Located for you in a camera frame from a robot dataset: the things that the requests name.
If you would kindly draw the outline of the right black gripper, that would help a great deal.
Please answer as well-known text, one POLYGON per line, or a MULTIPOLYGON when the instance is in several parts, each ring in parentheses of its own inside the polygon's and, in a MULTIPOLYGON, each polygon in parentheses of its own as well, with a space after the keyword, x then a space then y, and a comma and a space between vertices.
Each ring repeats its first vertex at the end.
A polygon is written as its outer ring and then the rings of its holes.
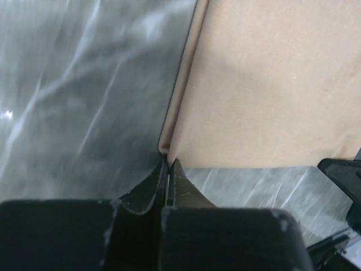
POLYGON ((348 227, 310 246, 315 270, 360 270, 360 160, 323 159, 318 169, 352 201, 348 227))

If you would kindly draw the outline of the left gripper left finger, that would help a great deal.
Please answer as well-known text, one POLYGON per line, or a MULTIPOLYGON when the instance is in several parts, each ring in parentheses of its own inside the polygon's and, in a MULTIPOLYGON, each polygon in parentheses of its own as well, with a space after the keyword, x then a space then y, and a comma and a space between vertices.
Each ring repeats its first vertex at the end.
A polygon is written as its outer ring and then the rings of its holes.
POLYGON ((1 204, 2 270, 156 270, 168 164, 115 199, 1 204))

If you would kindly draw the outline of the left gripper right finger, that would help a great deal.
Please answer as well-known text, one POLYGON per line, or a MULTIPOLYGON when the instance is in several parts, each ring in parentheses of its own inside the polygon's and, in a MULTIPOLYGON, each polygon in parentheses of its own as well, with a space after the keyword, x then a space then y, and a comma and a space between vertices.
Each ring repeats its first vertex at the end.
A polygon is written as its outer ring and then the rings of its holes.
POLYGON ((218 208, 170 168, 161 212, 161 270, 312 270, 295 219, 281 209, 218 208))

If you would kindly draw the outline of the tan t shirt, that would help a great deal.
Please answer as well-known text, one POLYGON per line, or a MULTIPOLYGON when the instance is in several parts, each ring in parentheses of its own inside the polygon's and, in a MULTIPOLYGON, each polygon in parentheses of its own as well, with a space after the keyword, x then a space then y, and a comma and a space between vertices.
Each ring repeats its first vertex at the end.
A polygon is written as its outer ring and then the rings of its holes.
POLYGON ((198 1, 159 150, 275 168, 360 149, 359 1, 198 1))

